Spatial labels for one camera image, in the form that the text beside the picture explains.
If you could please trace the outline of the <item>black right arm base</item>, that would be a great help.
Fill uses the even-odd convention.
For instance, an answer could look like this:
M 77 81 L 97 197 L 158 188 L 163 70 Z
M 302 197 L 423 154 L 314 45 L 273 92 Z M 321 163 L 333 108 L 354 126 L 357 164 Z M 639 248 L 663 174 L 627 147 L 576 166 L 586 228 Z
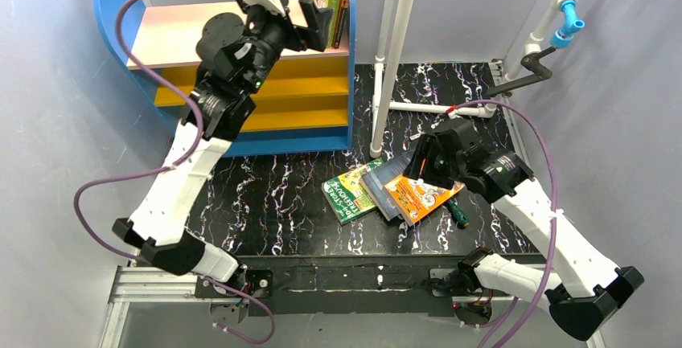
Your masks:
M 453 270 L 444 273 L 432 269 L 425 280 L 425 287 L 434 297 L 473 297 L 473 300 L 453 302 L 455 316 L 465 325 L 476 327 L 491 322 L 494 290 L 483 287 L 474 268 L 492 253 L 489 248 L 476 248 L 460 260 Z

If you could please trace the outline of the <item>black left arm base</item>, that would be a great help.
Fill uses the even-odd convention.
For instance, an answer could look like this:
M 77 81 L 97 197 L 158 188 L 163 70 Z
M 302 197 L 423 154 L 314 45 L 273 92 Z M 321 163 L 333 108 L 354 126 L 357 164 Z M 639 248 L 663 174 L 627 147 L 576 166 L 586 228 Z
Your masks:
M 225 285 L 258 299 L 270 298 L 273 293 L 273 272 L 266 269 L 238 268 L 236 274 Z M 240 324 L 249 315 L 249 299 L 244 299 L 201 277 L 195 286 L 195 298 L 212 303 L 209 313 L 215 322 L 235 321 Z

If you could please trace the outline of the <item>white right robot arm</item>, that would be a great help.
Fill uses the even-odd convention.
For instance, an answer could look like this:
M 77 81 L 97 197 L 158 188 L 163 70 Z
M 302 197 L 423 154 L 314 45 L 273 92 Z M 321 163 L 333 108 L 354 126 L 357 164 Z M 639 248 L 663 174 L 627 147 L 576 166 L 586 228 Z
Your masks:
M 446 189 L 462 183 L 519 227 L 551 266 L 544 278 L 480 247 L 446 276 L 430 279 L 441 293 L 493 289 L 527 302 L 540 293 L 536 306 L 570 337 L 587 341 L 644 282 L 636 268 L 619 267 L 567 220 L 514 151 L 491 149 L 466 119 L 421 134 L 404 176 Z

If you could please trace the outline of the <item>grey blue book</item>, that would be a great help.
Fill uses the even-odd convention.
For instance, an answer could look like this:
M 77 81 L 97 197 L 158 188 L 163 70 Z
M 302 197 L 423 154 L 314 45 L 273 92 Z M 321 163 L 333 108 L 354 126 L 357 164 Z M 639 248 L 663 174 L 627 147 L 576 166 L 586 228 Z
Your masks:
M 375 203 L 387 222 L 402 220 L 402 217 L 385 185 L 404 173 L 413 153 L 413 150 L 407 150 L 360 177 L 361 186 L 367 191 L 369 198 Z

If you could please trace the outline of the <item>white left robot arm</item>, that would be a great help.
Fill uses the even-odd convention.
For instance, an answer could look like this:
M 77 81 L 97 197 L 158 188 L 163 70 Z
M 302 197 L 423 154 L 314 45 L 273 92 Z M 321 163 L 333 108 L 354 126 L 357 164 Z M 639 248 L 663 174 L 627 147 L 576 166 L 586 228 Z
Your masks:
M 313 0 L 298 2 L 306 20 L 302 27 L 287 13 L 262 5 L 217 14 L 205 23 L 196 45 L 200 63 L 194 88 L 163 170 L 133 214 L 113 224 L 113 233 L 152 266 L 222 283 L 244 271 L 236 257 L 192 235 L 185 224 L 216 163 L 254 111 L 252 94 L 282 52 L 326 49 L 332 9 L 318 8 Z

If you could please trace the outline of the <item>red hardcover book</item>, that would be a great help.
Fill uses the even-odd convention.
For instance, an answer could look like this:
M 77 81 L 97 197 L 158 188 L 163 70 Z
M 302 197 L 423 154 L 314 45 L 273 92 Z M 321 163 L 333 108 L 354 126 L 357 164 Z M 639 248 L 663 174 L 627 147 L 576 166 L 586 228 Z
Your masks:
M 331 47 L 334 49 L 339 48 L 341 43 L 341 38 L 343 36 L 343 31 L 345 23 L 347 21 L 347 14 L 350 6 L 350 0 L 340 0 L 338 16 L 335 21 L 334 34 L 332 39 Z

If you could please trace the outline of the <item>dark green storey treehouse book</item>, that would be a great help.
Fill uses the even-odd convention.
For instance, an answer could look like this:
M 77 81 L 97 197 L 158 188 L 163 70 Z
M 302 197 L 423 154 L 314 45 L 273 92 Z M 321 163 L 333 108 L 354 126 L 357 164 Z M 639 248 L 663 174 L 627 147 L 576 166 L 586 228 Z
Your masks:
M 346 225 L 376 209 L 376 204 L 360 182 L 363 175 L 383 163 L 380 158 L 374 159 L 322 184 L 323 193 L 340 225 Z

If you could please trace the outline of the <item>orange cartoon book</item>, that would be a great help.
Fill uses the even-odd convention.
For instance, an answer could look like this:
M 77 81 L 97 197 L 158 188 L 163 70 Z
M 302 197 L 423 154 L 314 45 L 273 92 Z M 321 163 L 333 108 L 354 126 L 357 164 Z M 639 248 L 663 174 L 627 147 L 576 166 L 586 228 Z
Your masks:
M 451 188 L 442 188 L 402 175 L 384 185 L 401 218 L 410 227 L 452 199 L 464 187 L 463 183 L 455 182 Z

